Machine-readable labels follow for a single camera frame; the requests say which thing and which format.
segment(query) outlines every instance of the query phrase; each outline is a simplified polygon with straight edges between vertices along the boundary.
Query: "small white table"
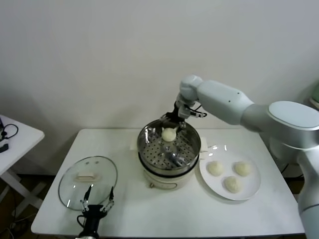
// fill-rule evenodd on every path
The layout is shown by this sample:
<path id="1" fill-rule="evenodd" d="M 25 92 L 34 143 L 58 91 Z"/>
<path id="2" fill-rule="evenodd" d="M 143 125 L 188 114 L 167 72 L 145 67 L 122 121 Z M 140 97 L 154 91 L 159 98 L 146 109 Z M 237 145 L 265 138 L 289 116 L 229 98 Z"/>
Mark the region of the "small white table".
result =
<path id="1" fill-rule="evenodd" d="M 18 134 L 9 140 L 9 149 L 0 153 L 0 178 L 25 197 L 16 208 L 15 215 L 18 217 L 29 204 L 38 209 L 40 208 L 42 200 L 35 195 L 41 192 L 45 184 L 39 183 L 32 192 L 30 192 L 20 183 L 21 179 L 10 170 L 10 167 L 28 153 L 30 149 L 36 146 L 44 138 L 44 133 L 8 117 L 0 115 L 0 118 L 4 126 L 12 123 L 19 128 Z M 10 136 L 15 133 L 16 129 L 10 126 L 7 127 L 5 131 L 8 133 L 8 136 Z M 0 202 L 8 190 L 9 186 L 2 191 Z"/>
<path id="2" fill-rule="evenodd" d="M 208 145 L 240 148 L 255 160 L 261 174 L 259 192 L 236 202 L 216 195 L 203 182 L 198 167 L 178 190 L 150 189 L 135 151 L 138 129 L 83 129 L 70 148 L 33 221 L 36 234 L 77 236 L 81 212 L 67 209 L 58 198 L 65 171 L 88 156 L 112 159 L 119 172 L 115 205 L 100 221 L 100 237 L 204 238 L 301 234 L 297 203 L 259 135 L 245 129 L 200 129 Z"/>

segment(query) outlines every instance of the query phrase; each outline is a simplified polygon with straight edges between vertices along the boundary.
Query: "pot lid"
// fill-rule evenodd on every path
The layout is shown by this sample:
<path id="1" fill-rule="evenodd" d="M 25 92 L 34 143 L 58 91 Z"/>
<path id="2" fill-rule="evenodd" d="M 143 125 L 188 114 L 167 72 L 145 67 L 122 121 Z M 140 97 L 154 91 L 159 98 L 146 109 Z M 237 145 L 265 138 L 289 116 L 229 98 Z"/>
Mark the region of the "pot lid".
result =
<path id="1" fill-rule="evenodd" d="M 115 163 L 103 156 L 84 158 L 63 175 L 58 189 L 61 203 L 67 208 L 82 210 L 81 200 L 90 188 L 88 205 L 101 204 L 115 187 L 118 171 Z"/>

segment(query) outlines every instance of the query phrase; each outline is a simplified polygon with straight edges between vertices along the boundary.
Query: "power cord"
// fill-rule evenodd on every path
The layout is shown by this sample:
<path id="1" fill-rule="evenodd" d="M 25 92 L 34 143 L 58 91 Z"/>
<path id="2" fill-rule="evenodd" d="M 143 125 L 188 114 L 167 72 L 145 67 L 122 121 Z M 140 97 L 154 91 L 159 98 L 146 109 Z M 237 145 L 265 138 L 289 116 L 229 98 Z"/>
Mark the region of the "power cord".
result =
<path id="1" fill-rule="evenodd" d="M 11 189 L 11 193 L 13 196 L 13 202 L 14 202 L 14 215 L 13 215 L 13 220 L 10 223 L 10 225 L 7 228 L 4 228 L 2 231 L 0 231 L 0 235 L 6 231 L 8 231 L 8 239 L 11 237 L 11 239 L 14 238 L 18 238 L 20 236 L 22 236 L 24 233 L 27 232 L 29 225 L 30 225 L 30 221 L 28 220 L 30 217 L 33 217 L 36 215 L 36 213 L 31 214 L 25 218 L 16 219 L 16 208 L 17 208 L 17 203 L 16 203 L 16 197 L 14 194 L 14 190 L 12 188 Z"/>
<path id="2" fill-rule="evenodd" d="M 190 110 L 190 115 L 192 115 L 192 116 L 197 116 L 199 118 L 204 118 L 207 116 L 207 113 L 198 111 L 198 109 L 201 107 L 201 105 L 199 107 L 197 107 L 196 109 L 192 109 L 188 105 L 185 105 L 185 107 Z"/>
<path id="3" fill-rule="evenodd" d="M 11 135 L 10 137 L 6 137 L 7 132 L 5 131 L 5 129 L 6 129 L 8 126 L 13 126 L 13 127 L 16 128 L 16 132 L 15 132 L 13 135 Z M 4 126 L 4 127 L 2 128 L 2 132 L 1 132 L 1 136 L 2 136 L 2 137 L 1 137 L 1 140 L 3 140 L 3 139 L 10 139 L 10 138 L 12 138 L 13 136 L 16 136 L 16 134 L 18 134 L 18 132 L 19 132 L 19 127 L 16 126 L 15 124 L 9 123 L 9 124 L 7 124 L 6 126 Z"/>
<path id="4" fill-rule="evenodd" d="M 84 215 L 78 215 L 78 216 L 76 217 L 76 221 L 78 222 L 78 224 L 79 224 L 82 228 L 84 228 L 84 225 L 80 222 L 79 218 L 84 218 Z"/>

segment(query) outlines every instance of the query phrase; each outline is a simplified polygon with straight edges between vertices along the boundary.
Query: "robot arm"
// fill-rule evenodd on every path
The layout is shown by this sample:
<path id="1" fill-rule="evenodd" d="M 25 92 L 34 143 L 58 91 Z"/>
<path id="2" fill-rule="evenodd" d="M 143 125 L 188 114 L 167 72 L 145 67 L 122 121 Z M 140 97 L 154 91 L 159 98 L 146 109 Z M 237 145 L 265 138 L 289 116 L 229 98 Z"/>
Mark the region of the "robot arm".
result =
<path id="1" fill-rule="evenodd" d="M 186 119 L 199 102 L 210 114 L 232 125 L 264 132 L 277 157 L 297 158 L 305 177 L 299 212 L 309 239 L 319 236 L 319 113 L 295 102 L 253 103 L 243 92 L 216 81 L 191 75 L 180 83 L 175 108 Z"/>

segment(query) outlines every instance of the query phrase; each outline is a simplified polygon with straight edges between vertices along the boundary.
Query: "steamed bun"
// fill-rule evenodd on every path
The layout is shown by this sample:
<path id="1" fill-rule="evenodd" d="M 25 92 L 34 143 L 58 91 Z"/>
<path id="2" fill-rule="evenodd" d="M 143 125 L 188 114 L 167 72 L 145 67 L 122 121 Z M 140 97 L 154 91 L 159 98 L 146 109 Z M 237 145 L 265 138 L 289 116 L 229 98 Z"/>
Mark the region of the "steamed bun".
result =
<path id="1" fill-rule="evenodd" d="M 247 162 L 238 162 L 235 164 L 235 172 L 243 177 L 248 176 L 251 173 L 251 165 Z"/>
<path id="2" fill-rule="evenodd" d="M 221 162 L 213 161 L 213 162 L 208 163 L 207 171 L 211 175 L 218 177 L 218 176 L 222 175 L 222 173 L 224 172 L 224 166 Z"/>
<path id="3" fill-rule="evenodd" d="M 161 138 L 166 142 L 172 142 L 176 139 L 176 130 L 174 128 L 165 128 L 161 132 Z"/>
<path id="4" fill-rule="evenodd" d="M 224 180 L 224 184 L 226 189 L 231 193 L 239 193 L 240 191 L 243 190 L 243 185 L 241 181 L 235 176 L 227 177 Z"/>

